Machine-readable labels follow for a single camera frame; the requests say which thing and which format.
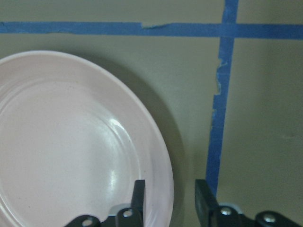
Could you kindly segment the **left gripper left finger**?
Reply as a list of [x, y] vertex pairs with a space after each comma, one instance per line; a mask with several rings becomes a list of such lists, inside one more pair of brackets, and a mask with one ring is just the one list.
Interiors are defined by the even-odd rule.
[[92, 215], [81, 215], [70, 221], [68, 227], [143, 227], [145, 181], [136, 180], [130, 207], [120, 209], [116, 215], [100, 221]]

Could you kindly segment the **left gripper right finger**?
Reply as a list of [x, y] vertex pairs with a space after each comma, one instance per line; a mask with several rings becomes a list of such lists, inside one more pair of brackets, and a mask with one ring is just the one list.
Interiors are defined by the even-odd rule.
[[202, 227], [298, 227], [286, 216], [263, 211], [248, 218], [233, 204], [219, 204], [204, 179], [195, 180], [195, 206]]

